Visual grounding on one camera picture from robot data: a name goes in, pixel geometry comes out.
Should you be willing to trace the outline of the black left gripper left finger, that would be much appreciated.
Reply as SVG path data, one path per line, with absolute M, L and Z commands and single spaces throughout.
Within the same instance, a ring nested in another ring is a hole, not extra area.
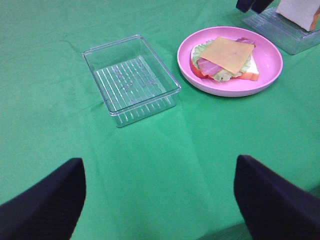
M 71 158 L 0 206 L 2 240 L 69 240 L 87 193 L 84 163 Z

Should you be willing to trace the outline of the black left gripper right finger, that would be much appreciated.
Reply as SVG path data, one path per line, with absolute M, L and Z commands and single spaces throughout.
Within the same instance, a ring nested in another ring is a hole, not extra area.
M 250 155 L 236 160 L 233 192 L 254 240 L 318 240 L 320 200 Z

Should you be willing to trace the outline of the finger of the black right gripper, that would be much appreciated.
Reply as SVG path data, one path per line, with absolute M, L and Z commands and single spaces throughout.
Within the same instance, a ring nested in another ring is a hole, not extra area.
M 242 13 L 246 13 L 252 8 L 252 5 L 255 3 L 255 0 L 237 0 L 236 8 Z
M 261 14 L 274 0 L 254 0 L 251 9 Z

